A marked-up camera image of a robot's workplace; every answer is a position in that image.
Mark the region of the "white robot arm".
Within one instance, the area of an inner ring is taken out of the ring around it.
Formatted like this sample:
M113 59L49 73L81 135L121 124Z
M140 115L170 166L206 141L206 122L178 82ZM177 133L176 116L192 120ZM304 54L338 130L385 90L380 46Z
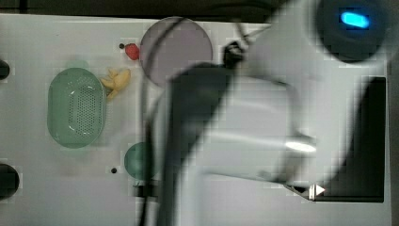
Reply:
M326 185L357 140L385 137L386 69L398 48L390 0L285 0L242 73L210 63L173 79L150 121L162 161L156 226L204 226L214 175Z

